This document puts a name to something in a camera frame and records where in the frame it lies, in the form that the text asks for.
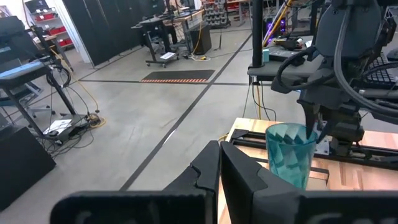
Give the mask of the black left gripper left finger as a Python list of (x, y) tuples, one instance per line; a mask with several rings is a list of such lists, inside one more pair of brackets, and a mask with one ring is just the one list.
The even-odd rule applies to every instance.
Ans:
[(165, 189), (75, 192), (54, 205), (50, 223), (216, 223), (220, 159), (210, 141)]

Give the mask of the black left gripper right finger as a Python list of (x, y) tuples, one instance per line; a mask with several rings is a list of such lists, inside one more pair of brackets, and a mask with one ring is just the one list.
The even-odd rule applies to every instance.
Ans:
[(226, 141), (221, 180), (232, 223), (397, 223), (396, 191), (302, 190)]

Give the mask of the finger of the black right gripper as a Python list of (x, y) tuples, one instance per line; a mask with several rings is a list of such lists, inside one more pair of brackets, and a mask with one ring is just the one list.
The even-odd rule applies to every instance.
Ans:
[(311, 136), (315, 121), (318, 119), (320, 106), (307, 101), (300, 101), (305, 115), (306, 137)]
[(317, 139), (317, 144), (320, 143), (326, 137), (326, 135), (330, 134), (334, 127), (335, 127), (334, 119), (330, 119), (328, 121), (319, 119), (317, 124), (317, 129), (320, 131), (320, 134)]

